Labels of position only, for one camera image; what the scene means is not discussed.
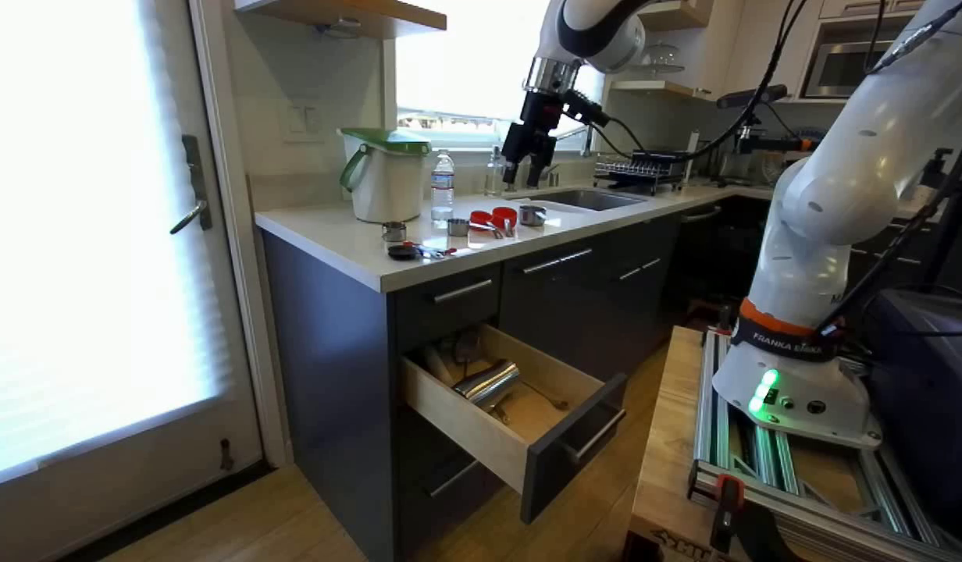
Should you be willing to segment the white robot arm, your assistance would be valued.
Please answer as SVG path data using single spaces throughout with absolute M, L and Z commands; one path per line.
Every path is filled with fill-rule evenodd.
M 533 184 L 563 115 L 578 115 L 581 70 L 640 59 L 646 0 L 549 0 L 503 142 L 503 177 Z M 749 290 L 711 391 L 749 422 L 872 451 L 880 429 L 866 383 L 844 371 L 828 333 L 850 295 L 850 251 L 891 226 L 924 183 L 933 149 L 962 142 L 962 0 L 924 0 L 870 70 L 817 149 L 776 184 Z

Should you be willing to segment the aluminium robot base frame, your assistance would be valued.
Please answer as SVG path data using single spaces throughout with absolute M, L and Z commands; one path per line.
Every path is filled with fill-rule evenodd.
M 810 537 L 848 556 L 962 562 L 962 542 L 929 518 L 896 455 L 792 439 L 752 426 L 711 389 L 729 339 L 700 339 L 700 401 L 689 495 L 717 500 L 723 477 L 748 506 L 776 515 L 780 534 Z

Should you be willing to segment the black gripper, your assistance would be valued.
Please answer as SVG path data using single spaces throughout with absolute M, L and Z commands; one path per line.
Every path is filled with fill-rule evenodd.
M 555 175 L 554 160 L 554 129 L 559 119 L 578 119 L 581 126 L 606 126 L 610 115 L 601 102 L 583 97 L 581 92 L 563 95 L 528 95 L 523 102 L 523 115 L 511 126 L 503 142 L 503 184 L 520 189 L 523 160 L 530 163 L 530 189 L 549 189 Z

